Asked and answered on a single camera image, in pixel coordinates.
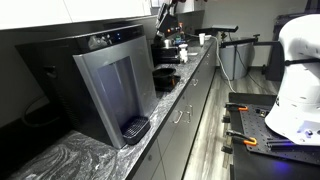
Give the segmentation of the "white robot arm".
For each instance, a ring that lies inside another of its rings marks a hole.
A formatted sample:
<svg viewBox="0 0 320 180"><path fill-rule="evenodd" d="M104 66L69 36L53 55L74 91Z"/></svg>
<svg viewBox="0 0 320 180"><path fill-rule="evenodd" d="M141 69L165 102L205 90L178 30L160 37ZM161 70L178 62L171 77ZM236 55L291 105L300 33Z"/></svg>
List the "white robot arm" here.
<svg viewBox="0 0 320 180"><path fill-rule="evenodd" d="M279 33L284 74L265 118L274 132L298 145L320 145L320 15L286 23Z"/></svg>

